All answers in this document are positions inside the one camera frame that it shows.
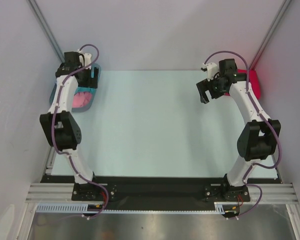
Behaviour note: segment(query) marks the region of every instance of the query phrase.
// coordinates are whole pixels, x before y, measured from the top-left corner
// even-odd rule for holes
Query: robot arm
[[[65,62],[60,65],[56,76],[56,91],[48,113],[40,115],[40,123],[50,146],[53,147],[52,141],[52,120],[56,106],[56,117],[54,123],[55,143],[59,151],[82,177],[91,181],[94,173],[84,160],[81,149],[81,130],[73,118],[72,104],[77,87],[97,88],[98,86],[98,68],[87,67],[83,71],[70,76],[64,83],[65,78],[73,71],[91,64],[91,54],[78,52],[65,52]],[[78,174],[74,173],[74,180],[78,184],[86,184]]]
[[[274,135],[259,114],[262,113],[269,121],[277,135],[281,129],[280,122],[271,120],[265,113],[249,83],[248,91],[253,102],[251,101],[247,92],[247,75],[238,73],[234,59],[224,59],[219,62],[219,66],[215,63],[203,64],[201,69],[207,72],[207,79],[197,83],[201,102],[204,104],[209,102],[206,91],[209,91],[212,99],[228,93],[234,99],[243,117],[245,127],[237,141],[239,156],[225,178],[228,187],[244,186],[252,172],[249,168],[251,166],[252,169],[255,168],[253,163],[259,163],[272,155],[277,146]]]

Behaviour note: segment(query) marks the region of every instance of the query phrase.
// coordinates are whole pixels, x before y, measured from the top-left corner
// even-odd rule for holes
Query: pink cloth
[[[87,105],[92,99],[92,94],[88,91],[77,92],[74,95],[72,107],[73,108],[82,108]]]

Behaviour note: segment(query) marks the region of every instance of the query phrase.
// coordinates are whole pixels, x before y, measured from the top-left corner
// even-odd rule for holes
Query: red wire
[[[241,204],[239,205],[239,207],[241,207],[244,204],[244,200],[242,199],[240,194],[237,196],[237,198],[238,198],[238,203],[241,201]]]
[[[106,195],[105,195],[105,193],[103,191],[101,192],[101,195],[103,196],[103,201],[106,202],[107,197],[106,197]]]

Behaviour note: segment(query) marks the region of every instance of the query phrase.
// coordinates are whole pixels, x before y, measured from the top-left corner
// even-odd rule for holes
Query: metal corner post
[[[278,26],[282,22],[284,15],[288,11],[288,8],[292,2],[293,2],[293,0],[284,0],[283,1],[282,5],[280,6],[280,9],[278,10],[277,14],[275,15],[275,17],[269,27],[266,35],[264,36],[259,49],[257,50],[255,56],[253,57],[251,64],[249,65],[250,70],[255,70],[259,59],[261,58],[262,54],[264,53],[266,47],[268,46],[271,38],[273,37],[275,31],[278,28]]]
[[[56,54],[56,56],[58,57],[60,62],[64,62],[65,57],[63,55],[63,52],[62,52],[59,44],[57,43],[57,40],[56,40],[54,34],[52,33],[45,17],[43,16],[36,0],[26,0],[26,1],[29,4],[29,6],[33,12],[33,15],[37,19],[42,31],[44,32],[45,36],[47,37],[54,53]]]
[[[290,217],[291,225],[295,234],[295,239],[300,240],[300,205],[287,204],[286,209]]]

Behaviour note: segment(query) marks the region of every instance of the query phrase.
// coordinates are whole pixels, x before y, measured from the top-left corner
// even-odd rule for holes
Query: light blue table surface
[[[229,96],[200,102],[202,71],[103,71],[91,108],[73,117],[98,176],[223,177],[237,157],[244,121]],[[263,161],[273,165],[271,157]],[[64,156],[52,175],[72,175]],[[257,167],[251,177],[276,178]]]

